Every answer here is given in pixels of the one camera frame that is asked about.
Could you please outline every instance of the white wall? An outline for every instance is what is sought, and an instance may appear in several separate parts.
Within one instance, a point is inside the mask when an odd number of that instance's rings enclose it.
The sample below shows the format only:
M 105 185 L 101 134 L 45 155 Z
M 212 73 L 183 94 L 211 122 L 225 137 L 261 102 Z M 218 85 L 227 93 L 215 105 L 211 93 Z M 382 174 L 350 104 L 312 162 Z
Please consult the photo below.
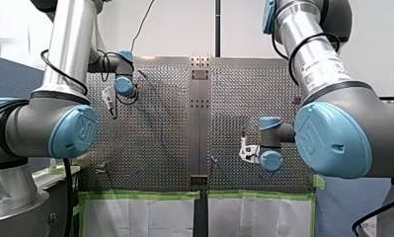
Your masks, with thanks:
M 354 28 L 342 60 L 379 95 L 394 95 L 394 0 L 351 0 Z
M 355 79 L 394 95 L 394 0 L 351 0 L 354 28 L 342 60 Z M 265 0 L 222 1 L 222 56 L 278 57 L 262 34 Z
M 107 50 L 130 49 L 150 0 L 105 5 L 99 27 Z M 214 49 L 212 0 L 156 0 L 136 41 L 141 56 L 208 56 Z
M 394 0 L 351 0 L 354 30 L 342 59 L 354 78 L 379 95 L 394 95 Z M 130 49 L 150 0 L 105 4 L 99 27 L 107 50 Z M 277 58 L 262 34 L 265 0 L 222 1 L 224 57 Z M 156 0 L 136 41 L 135 55 L 214 55 L 214 0 Z M 0 0 L 0 56 L 37 68 L 52 24 L 30 0 Z
M 52 22 L 30 0 L 0 0 L 0 56 L 43 68 L 39 54 L 51 32 Z

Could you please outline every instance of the white cloth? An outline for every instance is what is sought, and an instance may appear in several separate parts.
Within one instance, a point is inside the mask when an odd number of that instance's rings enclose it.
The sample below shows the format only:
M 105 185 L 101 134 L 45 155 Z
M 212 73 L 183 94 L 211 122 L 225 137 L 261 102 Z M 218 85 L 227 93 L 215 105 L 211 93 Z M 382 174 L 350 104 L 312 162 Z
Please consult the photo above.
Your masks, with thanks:
M 92 199 L 84 237 L 193 237 L 193 200 Z
M 209 237 L 311 237 L 312 201 L 210 199 Z

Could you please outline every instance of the black pole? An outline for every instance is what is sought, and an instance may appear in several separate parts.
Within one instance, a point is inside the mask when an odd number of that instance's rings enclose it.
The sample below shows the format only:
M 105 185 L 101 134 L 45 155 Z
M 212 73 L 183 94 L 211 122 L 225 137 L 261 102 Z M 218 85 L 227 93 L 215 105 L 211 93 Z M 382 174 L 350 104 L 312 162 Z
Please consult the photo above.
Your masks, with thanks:
M 215 57 L 221 56 L 221 0 L 215 0 Z

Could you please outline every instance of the light blue joint cap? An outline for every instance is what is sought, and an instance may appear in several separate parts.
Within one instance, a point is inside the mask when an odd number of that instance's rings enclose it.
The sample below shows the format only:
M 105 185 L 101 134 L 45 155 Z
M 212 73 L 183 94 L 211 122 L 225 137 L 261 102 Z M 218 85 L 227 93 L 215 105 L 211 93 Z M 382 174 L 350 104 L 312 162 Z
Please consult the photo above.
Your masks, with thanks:
M 268 172 L 276 172 L 282 168 L 283 158 L 282 155 L 273 150 L 264 152 L 261 155 L 261 165 Z
M 280 117 L 262 117 L 259 118 L 259 130 L 268 130 L 280 126 L 282 120 Z
M 126 60 L 128 60 L 129 62 L 131 62 L 131 63 L 134 62 L 134 56 L 132 55 L 132 52 L 130 52 L 128 50 L 121 49 L 118 51 L 118 54 L 121 55 Z
M 134 96 L 134 85 L 128 77 L 120 76 L 116 80 L 116 84 L 114 85 L 117 94 L 122 97 L 131 98 Z
M 98 131 L 98 118 L 89 106 L 68 111 L 52 131 L 48 150 L 55 159 L 76 158 L 86 153 Z
M 262 31 L 266 35 L 271 35 L 274 30 L 275 23 L 276 0 L 267 0 L 264 10 L 264 21 L 262 23 Z
M 356 179 L 369 172 L 368 138 L 344 110 L 329 103 L 311 103 L 298 112 L 294 127 L 298 152 L 320 175 Z

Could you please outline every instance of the perforated metal panel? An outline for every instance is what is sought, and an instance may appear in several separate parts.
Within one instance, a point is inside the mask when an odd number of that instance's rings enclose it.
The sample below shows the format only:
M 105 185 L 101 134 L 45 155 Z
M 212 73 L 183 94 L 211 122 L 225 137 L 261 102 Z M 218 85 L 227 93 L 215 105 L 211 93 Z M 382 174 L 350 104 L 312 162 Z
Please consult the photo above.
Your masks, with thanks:
M 81 189 L 187 191 L 190 175 L 207 174 L 210 189 L 308 192 L 312 174 L 294 145 L 283 146 L 284 167 L 274 175 L 238 157 L 243 129 L 248 143 L 258 144 L 259 117 L 294 120 L 298 89 L 286 63 L 214 58 L 203 69 L 209 77 L 200 80 L 192 78 L 193 70 L 190 58 L 137 59 L 140 97 L 132 106 L 118 105 L 117 120 L 101 98 L 114 75 L 108 82 L 101 74 L 88 76 L 100 129 Z
M 99 134 L 84 170 L 81 189 L 180 191 L 189 181 L 188 58 L 135 61 L 136 104 L 118 104 L 113 120 L 101 92 L 114 83 L 89 74 L 90 99 L 99 116 Z M 148 78 L 137 73 L 141 70 Z
M 286 62 L 271 59 L 213 59 L 209 188 L 307 192 L 312 174 L 292 144 L 284 144 L 283 168 L 267 173 L 259 165 L 238 158 L 242 130 L 248 144 L 259 144 L 258 120 L 279 116 L 293 122 L 299 96 L 288 78 Z

